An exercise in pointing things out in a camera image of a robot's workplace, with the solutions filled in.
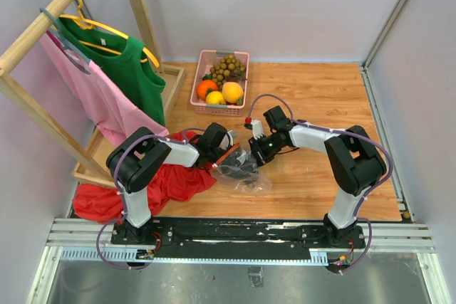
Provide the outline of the clear zip bag orange seal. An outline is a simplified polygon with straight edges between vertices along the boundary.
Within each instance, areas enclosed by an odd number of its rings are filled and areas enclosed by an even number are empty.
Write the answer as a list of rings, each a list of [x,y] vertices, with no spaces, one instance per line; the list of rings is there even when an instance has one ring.
[[[249,150],[236,143],[212,164],[210,174],[231,192],[249,196],[270,193],[272,183]]]

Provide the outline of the dark blueberry cluster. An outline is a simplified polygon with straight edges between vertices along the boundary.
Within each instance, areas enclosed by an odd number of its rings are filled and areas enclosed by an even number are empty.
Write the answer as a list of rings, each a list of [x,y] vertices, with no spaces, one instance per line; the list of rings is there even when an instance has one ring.
[[[237,150],[219,166],[222,175],[229,179],[252,183],[259,179],[257,161],[249,152]]]

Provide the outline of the yellow fake lemon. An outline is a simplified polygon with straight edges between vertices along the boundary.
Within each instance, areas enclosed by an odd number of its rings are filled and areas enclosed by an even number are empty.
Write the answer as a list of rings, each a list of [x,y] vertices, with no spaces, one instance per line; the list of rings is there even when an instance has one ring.
[[[212,91],[206,95],[205,102],[208,105],[225,105],[226,100],[220,91]]]

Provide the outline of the small yellow fake fruit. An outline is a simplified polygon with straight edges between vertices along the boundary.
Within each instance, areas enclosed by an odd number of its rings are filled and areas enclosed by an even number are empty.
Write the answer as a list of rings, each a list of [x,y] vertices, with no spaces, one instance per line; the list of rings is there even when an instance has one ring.
[[[244,89],[236,82],[226,82],[222,87],[222,94],[226,102],[236,102],[244,97]]]

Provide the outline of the orange fake orange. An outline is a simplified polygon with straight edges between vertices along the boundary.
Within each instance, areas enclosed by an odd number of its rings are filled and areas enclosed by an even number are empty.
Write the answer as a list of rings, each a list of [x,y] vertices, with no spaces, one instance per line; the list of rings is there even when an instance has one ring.
[[[196,94],[200,100],[206,100],[210,92],[218,91],[218,84],[213,80],[202,80],[196,87]]]

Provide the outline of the brown longan fruit bunch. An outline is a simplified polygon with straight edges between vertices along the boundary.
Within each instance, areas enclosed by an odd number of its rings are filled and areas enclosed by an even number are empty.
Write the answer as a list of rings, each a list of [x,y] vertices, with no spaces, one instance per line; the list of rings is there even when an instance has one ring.
[[[203,80],[213,80],[218,85],[226,82],[241,81],[247,79],[247,65],[241,62],[234,54],[222,57],[214,62],[207,73],[202,77]]]

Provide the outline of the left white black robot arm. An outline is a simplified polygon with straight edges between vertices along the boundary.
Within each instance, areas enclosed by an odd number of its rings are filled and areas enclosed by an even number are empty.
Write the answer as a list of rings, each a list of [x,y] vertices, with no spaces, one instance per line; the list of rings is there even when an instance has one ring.
[[[201,135],[176,140],[161,137],[146,127],[138,128],[115,148],[105,162],[120,192],[128,236],[138,244],[152,237],[152,212],[147,186],[161,166],[208,170],[234,147],[237,133],[211,123]]]

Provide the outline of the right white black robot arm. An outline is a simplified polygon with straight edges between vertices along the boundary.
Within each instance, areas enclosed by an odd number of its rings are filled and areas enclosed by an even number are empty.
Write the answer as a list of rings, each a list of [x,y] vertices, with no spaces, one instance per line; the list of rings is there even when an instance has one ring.
[[[308,149],[324,153],[329,160],[338,192],[323,218],[323,239],[332,247],[347,241],[358,223],[358,212],[366,197],[391,177],[393,160],[359,125],[333,129],[287,117],[276,106],[264,113],[270,133],[261,121],[246,117],[244,126],[252,131],[250,150],[259,166],[270,163],[280,151]]]

